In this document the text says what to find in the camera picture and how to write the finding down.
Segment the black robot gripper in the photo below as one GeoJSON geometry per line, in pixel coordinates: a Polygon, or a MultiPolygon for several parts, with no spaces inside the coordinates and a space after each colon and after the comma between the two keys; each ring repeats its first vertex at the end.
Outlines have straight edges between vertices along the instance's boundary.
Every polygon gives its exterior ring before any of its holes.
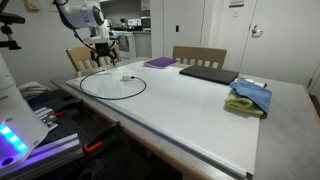
{"type": "Polygon", "coordinates": [[[108,43],[96,43],[95,44],[95,52],[97,54],[97,57],[95,58],[97,66],[101,66],[100,62],[99,62],[99,58],[101,58],[101,57],[109,57],[109,58],[111,58],[111,63],[113,65],[115,65],[116,58],[112,54],[112,51],[111,51],[108,43]]]}

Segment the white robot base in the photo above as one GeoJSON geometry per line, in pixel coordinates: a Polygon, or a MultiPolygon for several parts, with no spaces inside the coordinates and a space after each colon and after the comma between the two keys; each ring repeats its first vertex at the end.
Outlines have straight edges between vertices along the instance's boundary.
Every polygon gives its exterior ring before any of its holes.
{"type": "Polygon", "coordinates": [[[48,134],[0,55],[0,175],[22,164],[48,134]]]}

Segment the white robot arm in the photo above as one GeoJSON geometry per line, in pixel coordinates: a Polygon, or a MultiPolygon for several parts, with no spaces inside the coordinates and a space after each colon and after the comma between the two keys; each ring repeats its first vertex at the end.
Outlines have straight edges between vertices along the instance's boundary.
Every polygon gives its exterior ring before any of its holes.
{"type": "Polygon", "coordinates": [[[53,0],[62,23],[87,48],[93,61],[109,57],[112,64],[117,58],[106,34],[105,18],[96,0],[86,0],[83,5],[70,5],[69,0],[53,0]]]}

